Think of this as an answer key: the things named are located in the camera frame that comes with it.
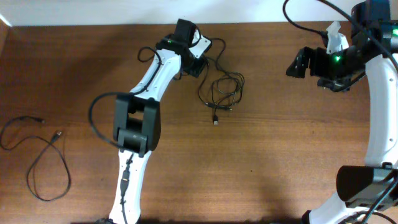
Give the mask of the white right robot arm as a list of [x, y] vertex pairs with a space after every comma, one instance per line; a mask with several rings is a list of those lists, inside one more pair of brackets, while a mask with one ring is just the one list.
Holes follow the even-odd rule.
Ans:
[[322, 32], [324, 46], [299, 50], [286, 74], [318, 78], [335, 93], [367, 78], [370, 134], [363, 166], [343, 166], [336, 192], [307, 211], [302, 223], [366, 223], [397, 205], [397, 2], [366, 0], [345, 14], [351, 36], [333, 22]]

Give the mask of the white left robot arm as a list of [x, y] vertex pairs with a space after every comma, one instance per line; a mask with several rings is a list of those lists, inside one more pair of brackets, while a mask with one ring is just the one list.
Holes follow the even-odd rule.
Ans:
[[161, 135], [160, 101], [180, 72], [197, 76], [204, 66], [204, 54], [212, 41], [164, 39], [152, 49], [151, 65], [140, 82], [128, 93], [115, 92], [113, 138], [97, 127], [98, 137], [118, 149], [119, 173], [114, 203], [101, 223], [138, 223], [141, 217], [141, 190], [150, 155]]

